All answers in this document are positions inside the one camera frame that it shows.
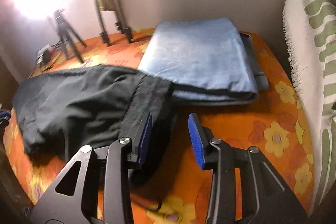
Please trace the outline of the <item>dark grey pants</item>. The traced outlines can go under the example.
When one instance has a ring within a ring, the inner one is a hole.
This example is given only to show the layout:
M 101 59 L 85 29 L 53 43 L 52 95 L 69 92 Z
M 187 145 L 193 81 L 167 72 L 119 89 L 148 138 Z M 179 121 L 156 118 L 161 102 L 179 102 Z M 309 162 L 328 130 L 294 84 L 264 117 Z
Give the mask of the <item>dark grey pants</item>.
M 134 139 L 143 116 L 170 112 L 173 84 L 112 65 L 66 69 L 24 80 L 13 98 L 24 152 L 69 160 L 82 146 Z

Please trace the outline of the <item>white power adapter box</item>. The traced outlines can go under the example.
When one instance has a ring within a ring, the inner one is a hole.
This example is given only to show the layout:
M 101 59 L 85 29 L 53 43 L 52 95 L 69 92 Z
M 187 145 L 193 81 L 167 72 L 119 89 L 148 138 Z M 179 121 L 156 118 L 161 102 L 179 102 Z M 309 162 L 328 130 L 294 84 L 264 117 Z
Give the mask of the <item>white power adapter box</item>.
M 37 66 L 47 65 L 52 57 L 53 48 L 47 44 L 37 51 Z

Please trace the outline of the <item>small black tripod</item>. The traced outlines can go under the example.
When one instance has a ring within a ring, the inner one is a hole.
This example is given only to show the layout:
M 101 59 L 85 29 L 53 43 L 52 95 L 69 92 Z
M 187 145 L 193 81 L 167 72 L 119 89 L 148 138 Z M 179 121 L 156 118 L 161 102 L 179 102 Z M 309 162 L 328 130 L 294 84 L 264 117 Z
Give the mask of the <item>small black tripod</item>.
M 79 50 L 76 47 L 76 44 L 74 40 L 72 39 L 72 36 L 74 36 L 78 41 L 82 44 L 83 47 L 87 47 L 84 40 L 80 37 L 80 35 L 75 31 L 75 29 L 71 26 L 71 24 L 66 20 L 65 16 L 63 15 L 63 9 L 56 10 L 54 12 L 54 20 L 56 23 L 56 34 L 59 38 L 59 44 L 60 49 L 64 53 L 66 60 L 70 59 L 70 56 L 67 51 L 68 44 L 72 48 L 72 52 L 74 53 L 74 56 L 78 59 L 78 61 L 81 64 L 84 64 L 84 60 L 79 52 Z

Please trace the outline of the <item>folded dark blue-grey cloth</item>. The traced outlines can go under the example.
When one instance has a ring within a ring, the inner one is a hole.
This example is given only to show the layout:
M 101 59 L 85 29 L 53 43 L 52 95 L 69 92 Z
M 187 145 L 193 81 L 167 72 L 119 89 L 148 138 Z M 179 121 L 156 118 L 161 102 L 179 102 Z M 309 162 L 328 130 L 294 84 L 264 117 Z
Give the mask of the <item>folded dark blue-grey cloth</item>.
M 251 36 L 240 32 L 240 37 L 243 41 L 258 91 L 267 90 L 269 88 L 269 83 L 256 58 Z

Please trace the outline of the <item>folded light blue cloth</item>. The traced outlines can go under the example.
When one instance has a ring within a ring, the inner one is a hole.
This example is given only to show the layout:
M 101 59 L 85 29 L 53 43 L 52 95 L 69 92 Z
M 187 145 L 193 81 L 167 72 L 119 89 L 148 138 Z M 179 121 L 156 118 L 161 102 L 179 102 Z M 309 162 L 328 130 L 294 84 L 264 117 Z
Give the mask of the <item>folded light blue cloth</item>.
M 161 22 L 138 70 L 171 81 L 179 103 L 240 105 L 259 93 L 240 32 L 227 18 Z

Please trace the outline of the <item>green striped white pillow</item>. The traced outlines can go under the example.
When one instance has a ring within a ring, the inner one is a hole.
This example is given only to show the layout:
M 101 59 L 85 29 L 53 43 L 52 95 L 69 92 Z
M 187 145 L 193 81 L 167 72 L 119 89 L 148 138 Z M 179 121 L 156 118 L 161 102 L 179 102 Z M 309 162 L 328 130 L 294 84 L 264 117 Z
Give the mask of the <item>green striped white pillow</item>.
M 285 0 L 282 22 L 293 86 L 310 129 L 314 211 L 335 183 L 335 0 Z

